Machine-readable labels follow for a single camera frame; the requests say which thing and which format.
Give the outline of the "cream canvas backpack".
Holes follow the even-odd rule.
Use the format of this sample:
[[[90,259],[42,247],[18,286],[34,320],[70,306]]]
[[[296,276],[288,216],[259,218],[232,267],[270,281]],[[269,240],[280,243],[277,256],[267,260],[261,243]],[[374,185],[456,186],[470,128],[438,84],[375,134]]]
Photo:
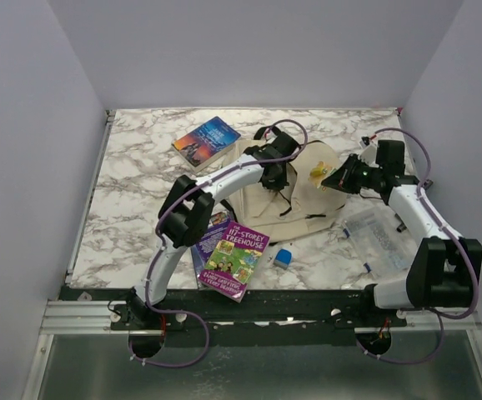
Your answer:
[[[261,183],[246,186],[227,197],[238,223],[270,238],[286,242],[331,228],[347,195],[324,188],[324,176],[312,177],[314,169],[332,173],[341,165],[338,154],[325,142],[311,140],[304,151],[287,164],[288,185],[279,192]]]

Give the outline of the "banana toy card package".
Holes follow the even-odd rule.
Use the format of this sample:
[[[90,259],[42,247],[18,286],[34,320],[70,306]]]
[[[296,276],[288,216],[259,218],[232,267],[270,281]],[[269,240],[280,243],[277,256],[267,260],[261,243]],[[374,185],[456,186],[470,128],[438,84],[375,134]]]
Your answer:
[[[331,175],[335,170],[335,167],[320,161],[314,168],[311,169],[309,173],[309,181],[317,189],[324,192],[327,190],[327,188],[323,185],[323,180],[326,179],[329,175]]]

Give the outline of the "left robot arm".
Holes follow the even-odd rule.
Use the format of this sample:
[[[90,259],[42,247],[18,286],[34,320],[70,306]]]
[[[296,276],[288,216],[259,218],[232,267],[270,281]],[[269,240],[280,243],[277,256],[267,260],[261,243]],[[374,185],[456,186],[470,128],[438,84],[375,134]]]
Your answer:
[[[153,256],[126,301],[130,318],[139,328],[152,328],[159,314],[169,313],[156,304],[165,299],[168,282],[183,254],[205,234],[214,206],[251,184],[283,188],[280,174],[306,145],[282,132],[271,142],[248,147],[216,172],[198,179],[182,175],[175,181],[158,213]]]

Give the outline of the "blue eraser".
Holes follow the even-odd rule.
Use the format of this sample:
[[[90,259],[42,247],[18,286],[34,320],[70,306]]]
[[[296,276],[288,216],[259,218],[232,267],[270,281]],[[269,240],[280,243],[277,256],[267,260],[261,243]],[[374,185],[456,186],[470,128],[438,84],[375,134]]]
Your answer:
[[[287,249],[280,249],[274,258],[274,266],[288,269],[290,263],[292,262],[292,253]]]

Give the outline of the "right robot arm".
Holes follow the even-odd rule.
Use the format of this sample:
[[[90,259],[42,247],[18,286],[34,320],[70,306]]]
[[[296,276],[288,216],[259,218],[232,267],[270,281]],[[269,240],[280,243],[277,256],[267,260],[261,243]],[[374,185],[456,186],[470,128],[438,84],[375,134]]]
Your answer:
[[[370,327],[388,317],[388,309],[464,308],[478,302],[482,245],[452,228],[434,209],[423,184],[405,174],[405,145],[380,140],[373,164],[351,154],[322,180],[325,188],[347,194],[377,192],[408,228],[418,245],[406,277],[371,287],[372,298],[358,305],[359,320]]]

